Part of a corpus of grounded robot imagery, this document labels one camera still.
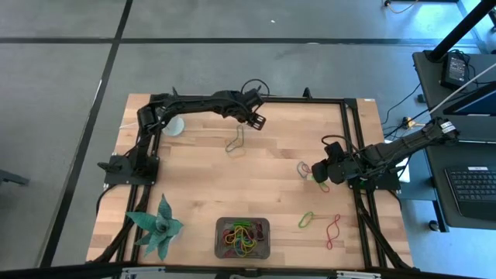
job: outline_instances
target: succulent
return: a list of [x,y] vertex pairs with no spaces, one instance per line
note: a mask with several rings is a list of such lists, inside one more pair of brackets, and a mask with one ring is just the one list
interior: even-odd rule
[[183,224],[172,219],[172,209],[162,194],[162,200],[158,205],[157,216],[145,212],[127,212],[126,215],[131,218],[137,226],[148,231],[148,234],[136,241],[135,245],[148,245],[145,256],[158,250],[158,257],[165,259],[169,248],[169,242],[172,237],[177,235]]

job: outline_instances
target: gray floor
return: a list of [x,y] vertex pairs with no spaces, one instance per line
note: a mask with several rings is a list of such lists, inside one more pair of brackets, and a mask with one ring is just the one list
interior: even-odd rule
[[[0,36],[112,37],[125,1],[35,3],[0,0]],[[135,1],[124,37],[435,39],[445,36],[461,19],[454,4],[422,3],[394,15],[382,9],[379,0],[344,3]],[[477,4],[473,0],[464,3],[467,9]],[[395,3],[395,7],[407,4]],[[486,19],[477,30],[491,46],[494,38],[483,24],[487,26]],[[0,169],[31,178],[26,188],[15,184],[0,188],[0,270],[36,265],[109,48],[108,44],[0,44]],[[376,98],[385,119],[387,109],[418,84],[412,53],[425,48],[429,47],[121,45],[54,264],[84,262],[104,177],[96,163],[106,161],[113,150],[129,93],[167,92],[175,86],[180,94],[211,94],[237,89],[255,77],[264,79],[276,95],[299,96],[308,86],[319,97]],[[463,50],[477,52],[473,47]],[[423,109],[410,99],[391,113],[387,126]],[[425,224],[435,215],[431,204],[423,201],[404,203],[403,214],[415,266],[432,272],[496,277],[492,264],[496,232],[430,232]]]

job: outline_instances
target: wooden table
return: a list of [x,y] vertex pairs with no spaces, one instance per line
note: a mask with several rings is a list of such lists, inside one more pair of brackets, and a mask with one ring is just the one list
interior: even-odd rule
[[[122,125],[136,122],[136,110],[149,100],[150,95],[131,94]],[[382,142],[375,101],[357,101],[365,144]],[[331,190],[323,193],[314,181],[301,179],[296,171],[300,161],[312,165],[324,158],[324,146],[320,142],[323,136],[343,135],[339,106],[266,103],[258,112],[267,118],[265,127],[256,131],[246,126],[244,147],[230,154],[224,150],[226,140],[236,137],[239,123],[214,113],[182,115],[184,132],[178,137],[163,136],[158,151],[160,170],[152,187],[148,212],[156,215],[164,193],[173,216],[184,224],[184,228],[170,243],[164,262],[156,251],[143,257],[144,246],[139,253],[140,264],[363,268],[352,191],[346,183],[336,185],[327,181]],[[356,144],[351,111],[348,116]],[[120,129],[115,151],[125,153],[134,145],[136,134],[137,125]],[[345,148],[346,144],[338,141]],[[118,185],[102,199],[87,260],[99,256],[121,229],[128,197],[129,186]],[[412,264],[398,201],[387,191],[376,191],[375,198],[382,233],[403,261]],[[329,220],[316,219],[310,226],[299,229],[298,222],[308,211],[328,216]],[[338,213],[341,215],[340,235],[333,241],[334,248],[327,250],[326,227]],[[215,257],[215,222],[220,217],[268,219],[270,257],[266,260],[220,260]],[[336,228],[329,229],[329,233],[335,235]],[[129,235],[125,259],[130,258],[134,229]],[[378,265],[370,232],[368,239],[373,264]]]

